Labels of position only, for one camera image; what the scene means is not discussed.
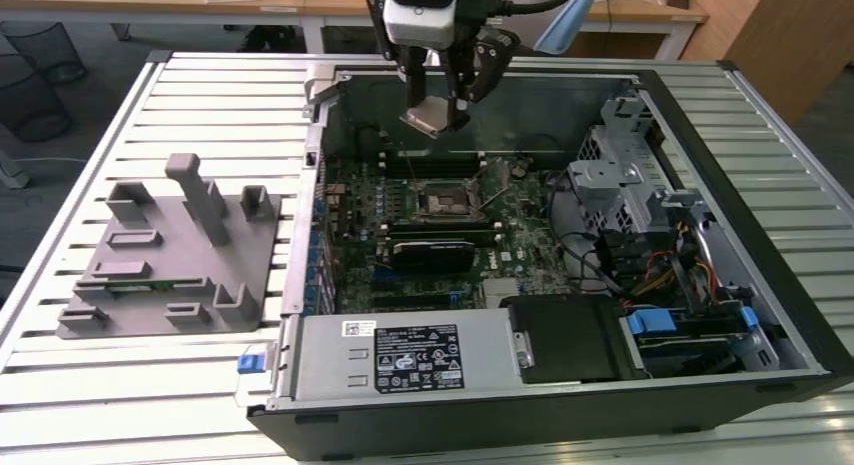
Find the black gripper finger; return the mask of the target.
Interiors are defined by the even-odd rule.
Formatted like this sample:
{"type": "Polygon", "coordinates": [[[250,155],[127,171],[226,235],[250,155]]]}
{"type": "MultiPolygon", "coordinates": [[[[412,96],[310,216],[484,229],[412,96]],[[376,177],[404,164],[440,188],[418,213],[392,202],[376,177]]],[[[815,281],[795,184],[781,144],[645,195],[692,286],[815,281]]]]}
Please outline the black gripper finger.
{"type": "Polygon", "coordinates": [[[518,46],[513,32],[482,27],[477,32],[469,30],[444,50],[446,131],[460,130],[468,123],[465,107],[497,87],[518,46]]]}
{"type": "Polygon", "coordinates": [[[372,27],[376,36],[378,53],[385,60],[396,63],[405,84],[405,107],[416,107],[425,98],[426,50],[421,47],[394,45],[385,29],[382,13],[385,0],[365,0],[372,27]]]}

